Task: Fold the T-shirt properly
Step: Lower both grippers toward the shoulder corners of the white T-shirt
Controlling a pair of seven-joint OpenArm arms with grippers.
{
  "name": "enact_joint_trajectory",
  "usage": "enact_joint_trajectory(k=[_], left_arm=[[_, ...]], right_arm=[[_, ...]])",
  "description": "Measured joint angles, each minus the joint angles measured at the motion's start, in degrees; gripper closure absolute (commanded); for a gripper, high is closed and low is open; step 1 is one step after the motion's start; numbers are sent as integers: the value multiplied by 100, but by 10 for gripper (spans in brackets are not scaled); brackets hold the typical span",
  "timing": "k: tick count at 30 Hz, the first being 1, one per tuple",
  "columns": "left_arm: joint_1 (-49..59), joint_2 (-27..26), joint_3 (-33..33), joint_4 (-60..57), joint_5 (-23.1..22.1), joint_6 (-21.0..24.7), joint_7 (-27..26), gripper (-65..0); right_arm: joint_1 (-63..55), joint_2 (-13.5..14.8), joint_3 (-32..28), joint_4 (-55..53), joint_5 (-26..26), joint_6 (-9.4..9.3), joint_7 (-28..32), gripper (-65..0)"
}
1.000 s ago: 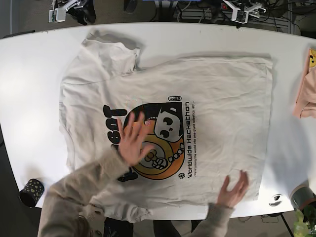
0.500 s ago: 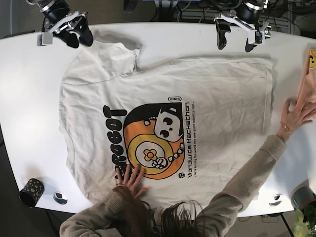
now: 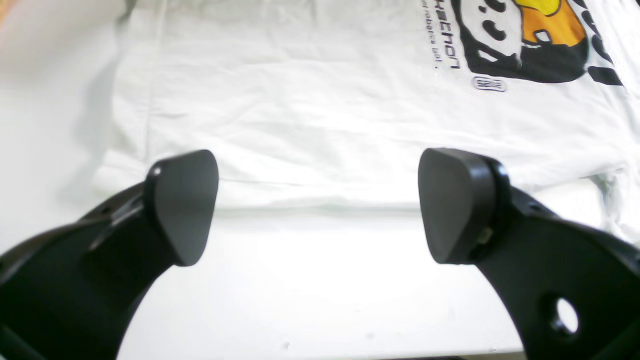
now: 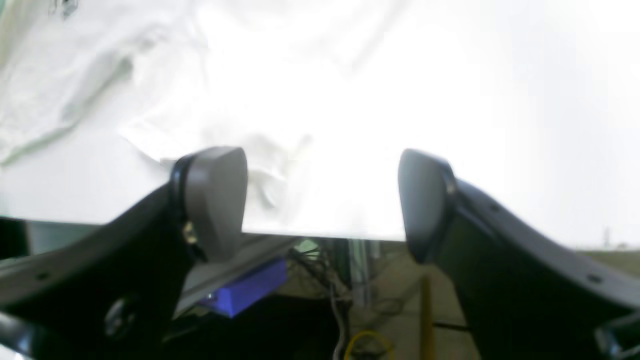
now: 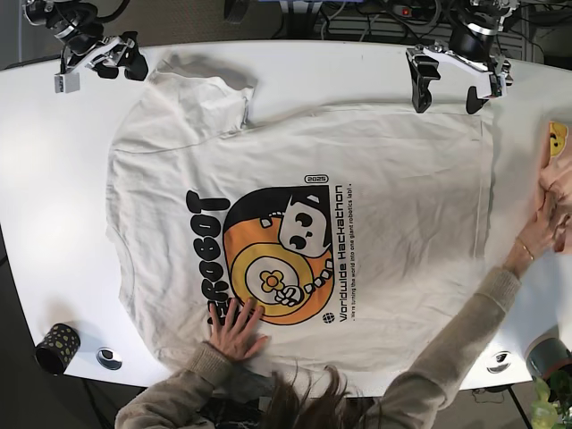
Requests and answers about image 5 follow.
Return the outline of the right beige sweater forearm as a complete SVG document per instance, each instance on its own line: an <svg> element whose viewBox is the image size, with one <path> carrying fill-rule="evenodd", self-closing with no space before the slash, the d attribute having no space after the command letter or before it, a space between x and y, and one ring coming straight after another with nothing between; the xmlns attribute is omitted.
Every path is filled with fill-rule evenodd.
<svg viewBox="0 0 572 429"><path fill-rule="evenodd" d="M361 418L361 428L430 428L512 307L521 281L492 269L475 294Z"/></svg>

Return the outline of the person's left hand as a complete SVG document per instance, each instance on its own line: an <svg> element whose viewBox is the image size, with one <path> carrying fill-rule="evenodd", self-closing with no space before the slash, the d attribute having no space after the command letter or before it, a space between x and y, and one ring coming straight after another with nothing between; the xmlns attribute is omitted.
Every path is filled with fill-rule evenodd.
<svg viewBox="0 0 572 429"><path fill-rule="evenodd" d="M238 310L238 300L232 299L224 324L221 324L214 304L210 304L208 309L212 328L207 343L228 360L240 362L250 359L270 340L269 336L258 333L264 308L254 299L247 300L241 310Z"/></svg>

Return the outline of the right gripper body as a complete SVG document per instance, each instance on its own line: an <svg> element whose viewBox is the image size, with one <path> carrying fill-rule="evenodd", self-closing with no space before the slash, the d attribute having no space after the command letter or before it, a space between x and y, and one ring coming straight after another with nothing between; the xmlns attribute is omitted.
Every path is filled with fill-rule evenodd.
<svg viewBox="0 0 572 429"><path fill-rule="evenodd" d="M24 16L31 25L49 29L62 43L62 72L74 72L81 66L95 72L96 58L118 37L106 36L104 25L119 18L128 5L122 1L112 13L100 16L95 5L82 1L26 1Z"/></svg>

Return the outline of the person's right hand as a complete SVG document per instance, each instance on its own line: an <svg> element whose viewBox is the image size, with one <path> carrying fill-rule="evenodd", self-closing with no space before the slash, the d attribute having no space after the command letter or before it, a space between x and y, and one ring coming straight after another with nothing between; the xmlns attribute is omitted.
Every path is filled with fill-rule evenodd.
<svg viewBox="0 0 572 429"><path fill-rule="evenodd" d="M531 261L541 257L549 248L560 252L564 247L567 222L568 212L560 203L558 194L545 191L541 207L517 235L516 243Z"/></svg>

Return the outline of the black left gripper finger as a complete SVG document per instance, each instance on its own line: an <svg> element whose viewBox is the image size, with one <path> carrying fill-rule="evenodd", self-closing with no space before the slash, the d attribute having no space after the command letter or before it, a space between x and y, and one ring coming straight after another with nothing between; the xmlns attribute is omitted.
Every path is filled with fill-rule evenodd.
<svg viewBox="0 0 572 429"><path fill-rule="evenodd" d="M487 102L504 97L506 93L506 83L470 86L467 91L466 111L468 114L476 114Z"/></svg>
<svg viewBox="0 0 572 429"><path fill-rule="evenodd" d="M429 85L433 80L439 80L439 62L428 55L407 53L408 67L412 83L411 102L418 114L424 113L432 104L432 94Z"/></svg>

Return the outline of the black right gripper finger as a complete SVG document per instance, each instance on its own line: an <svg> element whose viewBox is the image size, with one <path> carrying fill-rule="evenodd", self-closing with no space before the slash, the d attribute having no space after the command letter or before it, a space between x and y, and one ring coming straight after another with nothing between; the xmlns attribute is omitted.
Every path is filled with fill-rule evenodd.
<svg viewBox="0 0 572 429"><path fill-rule="evenodd" d="M96 73L102 79L116 79L120 69L127 80L143 81L147 77L147 60L139 51L137 31L126 31L113 38L96 58Z"/></svg>
<svg viewBox="0 0 572 429"><path fill-rule="evenodd" d="M80 90L80 75L73 73L57 73L54 76L55 93L68 94Z"/></svg>

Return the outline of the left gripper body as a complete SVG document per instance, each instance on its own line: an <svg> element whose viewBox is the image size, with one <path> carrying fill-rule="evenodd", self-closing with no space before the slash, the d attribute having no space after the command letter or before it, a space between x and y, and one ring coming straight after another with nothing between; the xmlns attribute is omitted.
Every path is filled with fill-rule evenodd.
<svg viewBox="0 0 572 429"><path fill-rule="evenodd" d="M406 51L412 83L421 88L441 78L440 63L451 63L478 78L490 78L493 88L512 85L510 63L492 46L517 1L450 1L444 13L451 25L447 43L434 41Z"/></svg>

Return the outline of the left beige sweater forearm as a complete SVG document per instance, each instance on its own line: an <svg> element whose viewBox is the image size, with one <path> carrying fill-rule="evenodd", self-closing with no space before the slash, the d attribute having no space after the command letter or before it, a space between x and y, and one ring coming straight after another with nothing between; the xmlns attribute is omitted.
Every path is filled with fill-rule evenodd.
<svg viewBox="0 0 572 429"><path fill-rule="evenodd" d="M233 372L231 361L202 343L186 366L120 409L116 428L196 428L198 411Z"/></svg>

